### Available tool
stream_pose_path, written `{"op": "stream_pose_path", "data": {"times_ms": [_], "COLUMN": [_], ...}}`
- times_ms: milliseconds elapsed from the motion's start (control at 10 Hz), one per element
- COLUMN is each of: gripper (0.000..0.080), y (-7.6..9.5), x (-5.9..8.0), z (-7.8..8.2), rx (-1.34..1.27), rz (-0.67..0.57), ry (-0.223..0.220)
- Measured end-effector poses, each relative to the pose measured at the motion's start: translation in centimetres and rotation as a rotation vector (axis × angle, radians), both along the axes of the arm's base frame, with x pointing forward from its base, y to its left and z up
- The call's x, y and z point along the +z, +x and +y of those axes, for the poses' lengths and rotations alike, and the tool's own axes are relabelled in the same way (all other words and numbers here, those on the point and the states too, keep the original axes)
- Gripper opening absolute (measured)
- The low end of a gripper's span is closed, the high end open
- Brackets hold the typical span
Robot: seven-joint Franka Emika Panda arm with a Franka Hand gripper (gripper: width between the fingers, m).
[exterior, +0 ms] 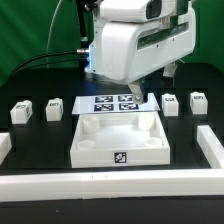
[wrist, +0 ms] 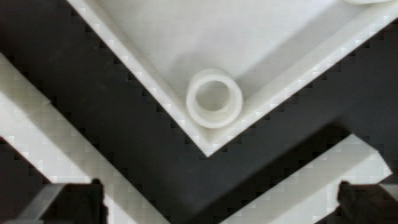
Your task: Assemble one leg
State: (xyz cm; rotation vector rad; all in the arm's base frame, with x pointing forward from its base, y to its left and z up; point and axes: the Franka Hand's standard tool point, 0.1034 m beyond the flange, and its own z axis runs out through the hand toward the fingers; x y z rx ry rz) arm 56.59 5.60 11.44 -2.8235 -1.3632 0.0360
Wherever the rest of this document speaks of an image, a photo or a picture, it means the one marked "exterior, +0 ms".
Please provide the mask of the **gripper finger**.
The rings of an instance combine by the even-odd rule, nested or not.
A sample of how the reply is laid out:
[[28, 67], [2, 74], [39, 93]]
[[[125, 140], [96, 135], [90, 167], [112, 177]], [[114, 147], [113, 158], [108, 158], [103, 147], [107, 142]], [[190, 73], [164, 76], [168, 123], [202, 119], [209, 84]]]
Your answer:
[[132, 99], [135, 104], [142, 104], [144, 102], [142, 84], [140, 80], [136, 80], [129, 84], [132, 92]]
[[163, 76], [172, 78], [175, 75], [177, 64], [172, 62], [164, 67]]

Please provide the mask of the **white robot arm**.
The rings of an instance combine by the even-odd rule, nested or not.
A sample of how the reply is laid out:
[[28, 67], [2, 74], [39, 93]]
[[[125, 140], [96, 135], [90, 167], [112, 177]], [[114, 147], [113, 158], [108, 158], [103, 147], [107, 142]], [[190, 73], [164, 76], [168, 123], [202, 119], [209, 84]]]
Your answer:
[[82, 52], [85, 72], [127, 85], [133, 101], [147, 101], [143, 78], [159, 69], [175, 73], [175, 62], [193, 52], [193, 0], [78, 0], [93, 14], [94, 39]]

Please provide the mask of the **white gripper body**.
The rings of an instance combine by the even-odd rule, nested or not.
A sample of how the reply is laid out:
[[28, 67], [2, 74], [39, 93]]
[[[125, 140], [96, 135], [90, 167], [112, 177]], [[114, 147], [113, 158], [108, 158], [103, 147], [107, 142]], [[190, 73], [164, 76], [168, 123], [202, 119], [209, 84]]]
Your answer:
[[177, 24], [160, 30], [160, 22], [108, 22], [102, 32], [102, 74], [129, 84], [188, 54], [195, 47], [196, 18], [193, 9]]

